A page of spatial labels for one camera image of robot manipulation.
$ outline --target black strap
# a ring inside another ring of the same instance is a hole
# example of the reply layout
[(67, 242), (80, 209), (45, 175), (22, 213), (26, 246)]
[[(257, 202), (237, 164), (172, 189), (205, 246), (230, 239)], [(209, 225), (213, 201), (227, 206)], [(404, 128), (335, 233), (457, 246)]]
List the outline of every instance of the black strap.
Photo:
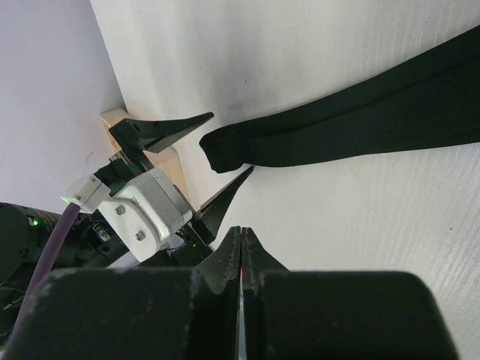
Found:
[(480, 142), (480, 26), (323, 99), (200, 141), (217, 173)]

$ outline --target wooden block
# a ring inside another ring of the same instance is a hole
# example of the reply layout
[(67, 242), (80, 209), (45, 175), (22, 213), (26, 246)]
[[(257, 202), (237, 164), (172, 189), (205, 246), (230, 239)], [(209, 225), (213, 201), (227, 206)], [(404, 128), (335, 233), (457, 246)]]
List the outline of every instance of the wooden block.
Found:
[[(123, 109), (114, 109), (104, 112), (100, 115), (103, 126), (108, 134), (108, 138), (113, 147), (113, 153), (121, 150), (119, 144), (113, 139), (112, 135), (108, 131), (113, 125), (117, 124), (123, 119), (133, 119), (133, 117)], [(187, 184), (183, 175), (182, 164), (180, 163), (180, 157), (177, 151), (173, 147), (166, 148), (159, 154), (145, 151), (145, 155), (151, 161), (154, 167), (161, 169), (166, 177), (180, 189), (181, 193), (189, 199)]]

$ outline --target screw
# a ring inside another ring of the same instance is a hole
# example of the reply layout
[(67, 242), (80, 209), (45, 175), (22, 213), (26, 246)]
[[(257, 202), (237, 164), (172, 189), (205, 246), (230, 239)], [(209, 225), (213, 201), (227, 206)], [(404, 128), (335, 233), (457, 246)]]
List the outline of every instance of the screw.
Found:
[(145, 233), (143, 231), (139, 231), (137, 234), (135, 234), (135, 239), (137, 239), (139, 242), (141, 242), (145, 238)]
[(123, 215), (125, 213), (125, 208), (123, 206), (119, 206), (118, 208), (115, 209), (115, 213), (117, 215)]
[(29, 249), (25, 247), (22, 247), (21, 249), (18, 250), (19, 257), (26, 257), (28, 253), (29, 253)]

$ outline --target white table surface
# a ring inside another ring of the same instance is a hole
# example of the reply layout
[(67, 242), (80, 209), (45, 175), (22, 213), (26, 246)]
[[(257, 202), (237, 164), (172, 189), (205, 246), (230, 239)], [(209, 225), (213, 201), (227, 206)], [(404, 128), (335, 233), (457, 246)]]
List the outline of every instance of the white table surface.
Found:
[[(193, 204), (237, 172), (198, 146), (222, 125), (372, 77), (480, 24), (480, 1), (91, 0), (129, 113), (215, 118), (176, 144)], [(480, 353), (480, 145), (257, 168), (220, 230), (253, 227), (291, 269), (397, 269)]]

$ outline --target black plastic part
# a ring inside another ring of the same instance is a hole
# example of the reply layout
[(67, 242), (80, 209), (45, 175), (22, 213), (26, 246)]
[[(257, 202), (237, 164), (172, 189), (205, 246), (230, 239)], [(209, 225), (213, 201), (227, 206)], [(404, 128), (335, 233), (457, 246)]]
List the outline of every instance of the black plastic part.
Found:
[(261, 359), (458, 359), (434, 297), (408, 273), (266, 272), (260, 299)]
[(248, 227), (241, 229), (241, 267), (247, 358), (249, 360), (264, 359), (261, 354), (265, 331), (260, 325), (260, 314), (263, 313), (260, 300), (261, 277), (269, 270), (284, 272), (288, 270), (265, 251), (255, 232)]
[[(35, 266), (59, 218), (59, 214), (52, 212), (0, 203), (0, 311), (7, 311), (8, 332), (15, 323)], [(100, 239), (98, 232), (109, 238)], [(53, 267), (105, 267), (127, 251), (99, 212), (81, 214), (67, 234)]]
[(143, 121), (125, 118), (109, 131), (125, 155), (142, 171), (153, 169), (150, 160), (143, 154), (161, 152), (191, 131), (213, 118), (213, 112), (182, 120)]
[(250, 360), (458, 359), (417, 277), (289, 272), (238, 226), (196, 268), (56, 272), (4, 358), (236, 359), (240, 268)]
[(11, 332), (12, 324), (15, 323), (18, 311), (4, 310), (0, 308), (0, 350), (6, 344)]
[[(186, 359), (199, 281), (192, 268), (54, 271), (4, 358)], [(220, 359), (211, 347), (191, 359)]]
[(191, 225), (206, 245), (217, 238), (218, 229), (233, 197), (253, 171), (254, 166), (250, 166), (205, 202), (193, 216)]
[(141, 173), (135, 164), (127, 164), (122, 159), (115, 159), (94, 174), (110, 189), (110, 196), (115, 195), (131, 179)]

